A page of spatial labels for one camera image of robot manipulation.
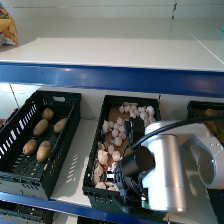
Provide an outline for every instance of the robotic arm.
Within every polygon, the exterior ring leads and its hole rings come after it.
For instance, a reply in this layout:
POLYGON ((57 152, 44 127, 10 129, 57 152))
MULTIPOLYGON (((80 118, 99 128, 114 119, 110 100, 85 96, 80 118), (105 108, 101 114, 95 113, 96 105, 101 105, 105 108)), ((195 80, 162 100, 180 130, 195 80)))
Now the robotic arm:
POLYGON ((187 210, 179 145, 191 150, 207 188, 224 188, 223 146, 203 124, 192 122, 181 126, 181 122, 160 121, 146 129, 141 120, 125 122, 132 152, 119 161, 113 177, 120 189, 120 198, 115 201, 123 211, 187 210))

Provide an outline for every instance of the white wall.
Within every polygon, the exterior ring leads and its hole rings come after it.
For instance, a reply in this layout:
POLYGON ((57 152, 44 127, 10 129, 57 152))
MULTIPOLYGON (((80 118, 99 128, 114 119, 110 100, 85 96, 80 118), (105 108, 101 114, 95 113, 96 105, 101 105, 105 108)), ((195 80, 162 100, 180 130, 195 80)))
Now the white wall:
POLYGON ((223 18, 223 0, 1 0, 18 18, 223 18))

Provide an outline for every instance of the white shelf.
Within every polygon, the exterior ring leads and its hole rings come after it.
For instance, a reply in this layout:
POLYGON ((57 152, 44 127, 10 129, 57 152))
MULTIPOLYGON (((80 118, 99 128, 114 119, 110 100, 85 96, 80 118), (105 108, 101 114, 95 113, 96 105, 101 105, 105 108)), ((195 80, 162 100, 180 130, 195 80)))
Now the white shelf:
MULTIPOLYGON (((83 195, 82 185, 97 123, 96 120, 80 120, 51 199, 91 207, 88 197, 83 195)), ((169 212, 164 220, 169 218, 174 222, 189 224, 217 223, 206 188, 198 176, 195 162, 188 150, 180 147, 180 152, 188 211, 183 214, 169 212)), ((58 219, 65 217, 67 216, 61 214, 58 219)))
MULTIPOLYGON (((19 44, 1 48, 0 62, 224 71, 223 61, 175 19, 16 19, 15 22, 19 44)), ((222 39, 214 41, 223 46, 222 39)))

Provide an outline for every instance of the brown potato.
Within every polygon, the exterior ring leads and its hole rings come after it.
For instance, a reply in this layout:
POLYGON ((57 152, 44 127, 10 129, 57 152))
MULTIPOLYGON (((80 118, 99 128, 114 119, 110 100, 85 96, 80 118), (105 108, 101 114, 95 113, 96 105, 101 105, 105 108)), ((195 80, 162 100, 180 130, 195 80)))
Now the brown potato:
POLYGON ((37 150, 37 161, 44 162, 51 152, 51 143, 49 141, 43 141, 37 150))
POLYGON ((39 137, 42 135, 48 128, 48 121, 46 119, 42 119, 34 128, 33 135, 39 137))
POLYGON ((31 155, 37 149, 37 141, 35 139, 30 139, 23 146, 23 154, 26 156, 31 155))
POLYGON ((206 116, 217 116, 217 111, 212 109, 207 109, 204 112, 204 115, 206 116))
POLYGON ((61 131, 62 128, 64 127, 65 122, 66 122, 66 118, 61 119, 60 121, 58 121, 58 122, 54 125, 54 132, 55 132, 55 133, 60 133, 60 131, 61 131))
POLYGON ((42 118, 48 121, 51 120, 53 117, 54 117, 54 111, 49 108, 46 108, 42 113, 42 118))

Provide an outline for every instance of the crate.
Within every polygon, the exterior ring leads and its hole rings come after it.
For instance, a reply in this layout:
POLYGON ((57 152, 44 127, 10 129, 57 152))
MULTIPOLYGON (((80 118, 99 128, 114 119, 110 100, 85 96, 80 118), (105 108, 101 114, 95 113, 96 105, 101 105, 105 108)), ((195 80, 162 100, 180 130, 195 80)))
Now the crate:
MULTIPOLYGON (((223 103, 211 103, 211 102, 197 102, 191 101, 188 106, 188 118, 202 117, 204 116, 204 111, 207 109, 213 109, 220 111, 220 115, 224 115, 224 104, 223 103)), ((216 126, 224 129, 224 121, 214 121, 216 126)))
MULTIPOLYGON (((203 116, 203 111, 207 109, 213 109, 218 111, 224 111, 223 103, 211 103, 211 102, 197 102, 191 101, 188 104, 188 118, 195 118, 203 116)), ((224 121, 216 121, 216 125, 220 125, 224 128, 224 121)), ((224 189, 207 189, 210 202, 213 207, 214 213, 217 217, 219 224, 224 223, 224 189)))
POLYGON ((21 224, 51 224, 54 212, 40 208, 0 202, 0 217, 21 224))
POLYGON ((95 219, 89 219, 84 217, 78 217, 77 224, 115 224, 113 222, 105 222, 105 221, 99 221, 95 219))
MULTIPOLYGON (((110 109, 113 107, 119 107, 124 102, 128 103, 138 103, 138 106, 153 106, 155 109, 155 119, 160 121, 160 111, 158 101, 156 99, 147 99, 147 98, 136 98, 136 97, 123 97, 123 96, 105 96, 104 102, 101 108, 101 113, 97 125, 96 134, 92 144, 92 149, 89 155, 89 162, 85 171, 84 181, 83 181, 83 193, 89 197, 91 206, 93 209, 118 213, 122 215, 127 215, 124 213, 117 204, 113 201, 112 197, 119 195, 119 192, 107 191, 102 189, 96 189, 91 186, 91 178, 94 169, 94 162, 96 158, 96 153, 98 150, 98 141, 104 141, 101 134, 101 129, 104 120, 108 120, 110 109)), ((164 216, 164 213, 154 212, 152 215, 146 216, 146 219, 151 219, 154 217, 156 220, 161 221, 161 217, 164 216)))
POLYGON ((80 120, 81 94, 36 91, 0 130, 0 191, 49 199, 53 193, 62 164, 80 120), (51 143, 48 159, 39 163, 36 153, 25 156, 24 144, 34 138, 33 129, 42 119, 42 111, 50 108, 54 118, 47 131, 37 137, 37 144, 44 140, 51 143), (59 134, 54 124, 67 117, 59 134))

